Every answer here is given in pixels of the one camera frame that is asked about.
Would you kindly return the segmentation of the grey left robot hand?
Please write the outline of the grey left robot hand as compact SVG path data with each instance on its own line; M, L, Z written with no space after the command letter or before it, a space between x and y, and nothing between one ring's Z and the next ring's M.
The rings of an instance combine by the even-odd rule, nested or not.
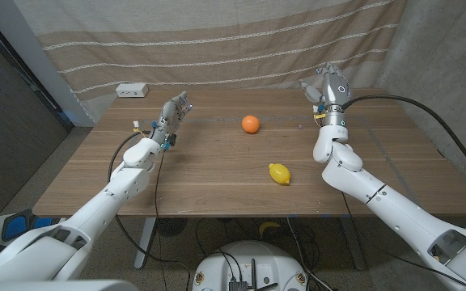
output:
M166 150L176 143L176 131L186 114L193 108L187 104L187 92L183 91L169 99L162 108L158 121L153 125L149 138Z

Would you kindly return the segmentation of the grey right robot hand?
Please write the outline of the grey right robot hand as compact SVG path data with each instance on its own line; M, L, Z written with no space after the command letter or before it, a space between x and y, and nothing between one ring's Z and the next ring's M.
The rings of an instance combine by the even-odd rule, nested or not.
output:
M317 115L326 112L343 112L341 108L350 101L349 83L341 70L331 62L324 63L316 70L323 77L321 91L302 79L298 80L306 98L313 103Z

